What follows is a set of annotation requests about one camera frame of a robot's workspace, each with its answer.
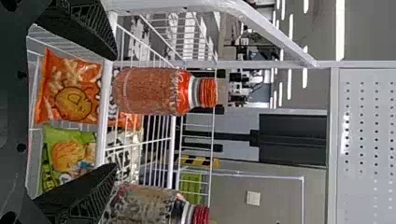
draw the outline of cartoon character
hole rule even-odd
[[[71,175],[78,169],[78,161],[85,157],[82,144],[74,141],[56,144],[51,151],[55,171]]]
[[[92,111],[92,102],[79,88],[66,87],[55,96],[55,104],[63,119],[80,121]]]
[[[60,182],[65,183],[93,169],[95,143],[82,145],[74,141],[58,143],[53,147],[51,158],[55,171],[63,173]]]

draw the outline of snack bag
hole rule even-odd
[[[43,126],[41,189],[58,187],[94,168],[94,133]]]
[[[59,58],[46,49],[41,71],[41,83],[35,105],[36,124],[51,119],[97,123],[101,64]],[[118,127],[124,127],[125,123],[132,127],[134,122],[136,122],[136,129],[139,130],[140,116],[119,114]],[[111,119],[108,125],[112,126],[115,123],[116,120]]]

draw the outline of metal bar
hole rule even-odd
[[[184,33],[172,33],[173,35],[185,35],[185,34],[200,34],[199,32],[184,32]]]
[[[72,56],[72,57],[74,57],[74,58],[79,58],[77,55],[75,55],[75,54],[73,54],[73,53],[69,53],[69,52],[67,52],[67,51],[65,51],[65,50],[56,48],[56,47],[54,47],[54,46],[52,46],[52,45],[47,44],[46,42],[43,42],[43,41],[34,39],[34,38],[30,37],[29,35],[26,36],[26,38],[27,38],[27,39],[30,39],[30,40],[32,40],[32,41],[35,41],[35,42],[37,42],[37,43],[39,43],[39,44],[42,44],[42,45],[44,45],[44,46],[47,46],[47,47],[49,47],[49,48],[57,49],[57,50],[59,50],[60,52],[65,53],[65,54],[68,54],[68,55],[70,55],[70,56]]]
[[[215,83],[218,85],[218,68],[216,67],[215,69]],[[213,145],[215,144],[215,121],[216,121],[216,107],[213,107],[213,112],[212,112],[212,136],[211,136],[211,142],[210,142],[210,171],[209,171],[209,197],[207,201],[207,206],[210,207],[210,193],[212,190],[212,173],[213,173]]]
[[[195,27],[195,25],[179,25],[179,26],[155,26],[155,29],[181,28],[181,27]]]
[[[163,138],[163,139],[155,139],[155,140],[150,140],[150,141],[147,141],[147,142],[133,143],[133,144],[123,145],[123,146],[119,146],[119,147],[108,147],[108,148],[106,148],[106,151],[119,149],[119,148],[123,148],[123,147],[138,147],[138,146],[143,146],[145,144],[154,144],[154,143],[157,143],[157,142],[166,141],[166,140],[170,140],[170,139],[171,139],[170,137],[166,137],[166,138]]]
[[[113,29],[113,35],[117,31],[117,13],[113,11],[107,12],[107,17],[110,26]],[[95,152],[95,167],[99,167],[105,163],[105,148],[106,148],[106,135],[107,135],[107,116],[108,104],[110,97],[111,78],[113,77],[113,62],[105,60],[102,75],[102,87],[100,91],[99,103],[99,120],[98,120],[98,133],[97,144]]]
[[[149,124],[151,122],[151,115],[148,116],[148,129],[146,133],[146,139],[149,139]],[[148,163],[148,151],[149,151],[149,144],[145,145],[146,147],[146,152],[145,152],[145,172],[143,176],[143,184],[146,185],[146,174],[147,174],[147,166],[146,164]]]
[[[172,50],[175,54],[176,54],[176,56],[179,58],[179,59],[181,59],[183,62],[184,62],[184,60],[183,60],[183,58],[180,56],[180,54],[178,54],[177,52],[176,52],[176,50],[163,38],[163,36],[151,25],[151,23],[149,23],[144,17],[142,17],[141,15],[139,16],[140,17],[140,19],[143,21],[143,22],[145,22],[146,23],[146,25],[149,27],[149,28],[151,28],[151,30],[166,44],[166,46],[168,46],[168,48],[170,49],[170,50]]]
[[[164,131],[165,131],[165,117],[162,117],[163,118],[163,125],[162,125],[162,127],[163,127],[163,131],[162,131],[162,134],[161,134],[161,138],[164,138]],[[161,143],[161,148],[160,148],[160,158],[161,158],[161,161],[162,161],[162,163],[160,163],[160,176],[159,176],[159,180],[158,180],[158,187],[160,187],[160,188],[162,188],[163,187],[163,183],[161,182],[163,179],[162,179],[162,176],[164,175],[164,174],[162,174],[162,170],[163,170],[163,163],[165,162],[165,161],[163,161],[163,145],[165,144],[165,142],[164,141],[162,141],[162,143]]]
[[[179,144],[178,144],[178,155],[181,155],[182,143],[183,143],[183,130],[184,130],[184,117],[180,118],[180,136],[179,136]],[[180,180],[180,171],[181,171],[181,158],[178,157],[177,159],[177,179]]]
[[[182,147],[187,150],[198,150],[198,151],[210,151],[210,148],[202,148],[202,147]]]
[[[194,193],[194,192],[188,192],[188,191],[181,191],[180,193],[207,196],[207,194],[204,194],[204,193]]]
[[[199,139],[212,139],[212,137],[195,136],[195,135],[183,135],[183,137],[187,137],[187,138],[199,138]]]
[[[305,53],[288,36],[277,30],[259,11],[242,0],[227,0],[226,3],[224,3],[224,0],[172,0],[166,1],[166,4],[158,0],[107,0],[103,4],[106,10],[129,10],[132,13],[185,12],[186,9],[194,12],[225,12],[238,18],[271,43],[284,49],[291,57],[302,62],[303,65],[316,66],[316,61],[311,55]]]
[[[37,86],[38,86],[38,76],[39,76],[39,71],[40,71],[40,56],[36,55],[36,62],[35,62],[35,77],[33,79],[33,87],[32,87],[32,96],[30,99],[30,105],[29,105],[29,109],[30,109],[30,125],[29,125],[29,131],[31,131],[31,129],[33,129],[34,125],[35,125],[35,100],[36,100],[36,96],[37,96]],[[30,177],[30,159],[32,158],[32,144],[33,144],[33,135],[32,133],[29,133],[29,150],[28,150],[28,156],[27,156],[27,164],[26,164],[26,177],[25,177],[25,186],[26,188],[28,188],[28,184],[29,184],[29,177]]]
[[[158,117],[158,129],[157,129],[157,139],[159,139],[160,138],[160,132],[161,132],[161,120],[163,119],[163,116],[159,116]],[[159,154],[159,152],[160,152],[160,147],[159,147],[159,143],[160,142],[156,142],[156,151],[155,151],[155,154],[156,154],[156,161],[157,162],[155,162],[155,170],[157,170],[158,169],[158,162],[159,161],[161,161],[161,154]],[[156,187],[159,187],[158,186],[158,178],[157,178],[157,172],[154,172],[154,186],[156,186]]]
[[[176,116],[172,116],[171,118],[171,130],[170,130],[170,138],[171,142],[169,145],[169,159],[168,159],[168,177],[166,182],[166,187],[172,188],[172,180],[173,180],[173,171],[174,171],[174,159],[175,159],[175,138],[176,138]]]
[[[338,136],[339,136],[339,78],[340,70],[332,68],[330,76],[330,111],[327,132],[327,160],[326,174],[326,221],[327,224],[337,223],[337,173],[338,173]]]
[[[31,51],[31,50],[27,50],[27,52],[28,53],[31,53],[31,54],[34,54],[35,56],[40,56],[40,57],[44,57],[44,55],[42,55],[42,54],[40,54],[40,53],[37,53],[37,52],[34,52],[34,51]]]
[[[213,68],[215,63],[211,61],[186,60],[184,63],[170,61],[174,66],[199,67],[202,69]],[[317,67],[308,66],[308,69],[329,69],[329,68],[363,68],[363,69],[392,69],[396,68],[396,61],[317,61]],[[218,69],[304,69],[295,61],[218,61]]]
[[[175,20],[181,20],[181,21],[183,21],[183,20],[193,20],[193,18],[181,18],[181,17],[179,17],[179,18],[174,18],[174,19],[155,19],[155,20],[148,20],[148,21],[175,21]]]
[[[163,123],[163,138],[168,135],[168,125],[169,123],[169,117],[166,116],[164,118],[164,123]],[[161,157],[163,158],[163,162],[161,163],[161,169],[165,170],[165,163],[166,163],[166,145],[168,141],[164,141],[161,149]],[[161,178],[161,188],[165,188],[165,174],[163,174],[163,177]]]
[[[151,138],[152,139],[155,139],[155,128],[156,128],[156,126],[157,126],[157,116],[154,116],[154,122],[153,122],[153,124],[152,124],[152,136],[151,136]],[[152,176],[152,166],[153,166],[153,161],[154,161],[154,158],[153,158],[153,154],[154,154],[154,143],[155,142],[151,142],[151,153],[150,153],[150,155],[151,155],[151,158],[150,158],[150,162],[151,162],[151,164],[150,164],[150,166],[149,166],[149,175],[148,175],[148,184],[151,186],[151,176]]]
[[[305,211],[305,209],[304,209],[304,202],[305,202],[304,188],[305,188],[305,186],[304,186],[304,183],[305,183],[304,177],[302,177],[302,179],[301,179],[301,223],[302,224],[304,224],[304,221],[305,221],[305,217],[304,217],[304,215],[305,215],[305,213],[304,213],[304,211]]]
[[[141,45],[145,46],[146,48],[150,49],[150,52],[154,53],[157,55],[159,58],[163,59],[166,63],[168,63],[170,66],[174,67],[171,63],[169,63],[163,56],[161,56],[159,53],[156,51],[152,50],[150,46],[148,46],[145,42],[141,41],[140,39],[136,38],[131,32],[127,31],[125,28],[117,24],[117,27],[120,28],[125,34],[130,36],[132,39],[136,40],[138,43]]]
[[[204,124],[183,124],[184,126],[191,126],[191,127],[203,127],[203,128],[211,128],[211,125],[204,125]]]
[[[125,32],[121,32],[121,70],[123,68],[123,59],[124,59],[124,41],[125,41]]]
[[[204,184],[204,185],[207,185],[206,182],[199,182],[199,181],[192,181],[192,180],[183,180],[183,179],[181,179],[181,180],[179,180],[179,181],[180,181],[180,182],[193,183],[193,184]]]

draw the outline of wall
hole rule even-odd
[[[221,168],[261,175],[303,175],[304,223],[324,222],[325,171],[236,161],[221,161]],[[247,190],[262,194],[260,207],[246,204]],[[297,180],[214,176],[211,202],[210,218],[217,224],[301,223],[301,184]]]
[[[396,60],[396,1],[346,0],[345,60]]]
[[[279,28],[289,35],[289,18],[293,14],[293,41],[317,60],[335,59],[335,0],[309,0],[309,8],[304,14],[302,0],[286,0],[285,20],[281,20],[281,10],[276,11]],[[285,53],[285,60],[294,60]],[[302,70],[292,70],[291,99],[287,99],[288,70],[279,70],[273,91],[279,92],[279,82],[283,82],[284,108],[326,109],[328,107],[330,73],[323,70],[309,70],[307,87],[303,89]]]

